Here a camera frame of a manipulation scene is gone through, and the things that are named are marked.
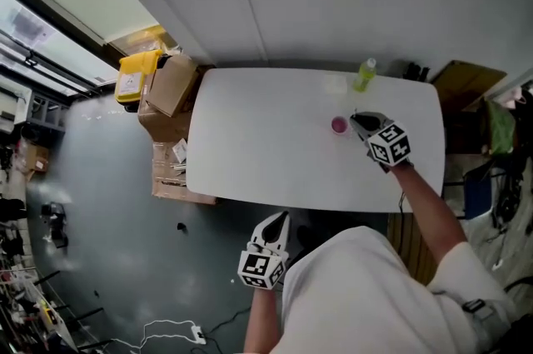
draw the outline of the person's left arm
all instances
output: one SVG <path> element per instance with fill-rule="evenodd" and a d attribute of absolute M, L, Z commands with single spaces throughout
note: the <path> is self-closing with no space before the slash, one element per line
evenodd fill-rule
<path fill-rule="evenodd" d="M 280 341 L 280 328 L 277 323 L 276 293 L 255 289 L 252 309 L 248 320 L 244 352 L 268 354 Z"/>

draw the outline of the green bottle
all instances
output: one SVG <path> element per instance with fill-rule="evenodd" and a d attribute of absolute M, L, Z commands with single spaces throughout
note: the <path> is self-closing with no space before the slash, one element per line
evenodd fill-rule
<path fill-rule="evenodd" d="M 376 59 L 373 57 L 368 58 L 359 67 L 356 80 L 353 82 L 352 87 L 358 92 L 364 92 L 368 83 L 376 75 Z"/>

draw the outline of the pink liquid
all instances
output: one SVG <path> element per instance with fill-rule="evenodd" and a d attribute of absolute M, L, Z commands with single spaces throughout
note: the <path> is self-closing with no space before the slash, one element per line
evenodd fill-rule
<path fill-rule="evenodd" d="M 331 120 L 331 129 L 337 135 L 342 135 L 348 130 L 348 121 L 344 117 L 335 117 Z"/>

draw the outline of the yellow case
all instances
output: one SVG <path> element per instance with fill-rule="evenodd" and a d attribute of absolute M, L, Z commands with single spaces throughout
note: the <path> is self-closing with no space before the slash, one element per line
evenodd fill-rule
<path fill-rule="evenodd" d="M 141 100 L 141 90 L 144 77 L 152 74 L 157 68 L 157 59 L 162 50 L 140 52 L 120 60 L 115 99 L 117 102 L 129 103 Z"/>

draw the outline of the white label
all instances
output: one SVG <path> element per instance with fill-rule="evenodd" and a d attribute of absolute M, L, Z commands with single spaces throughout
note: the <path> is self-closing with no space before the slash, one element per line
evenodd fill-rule
<path fill-rule="evenodd" d="M 129 93 L 138 93 L 141 91 L 142 72 L 132 72 L 131 74 L 122 74 L 118 84 L 118 94 L 127 95 Z"/>
<path fill-rule="evenodd" d="M 187 158 L 187 142 L 185 139 L 180 139 L 180 142 L 172 147 L 172 150 L 174 151 L 174 154 L 176 154 L 176 158 L 180 164 L 185 162 L 185 159 Z"/>

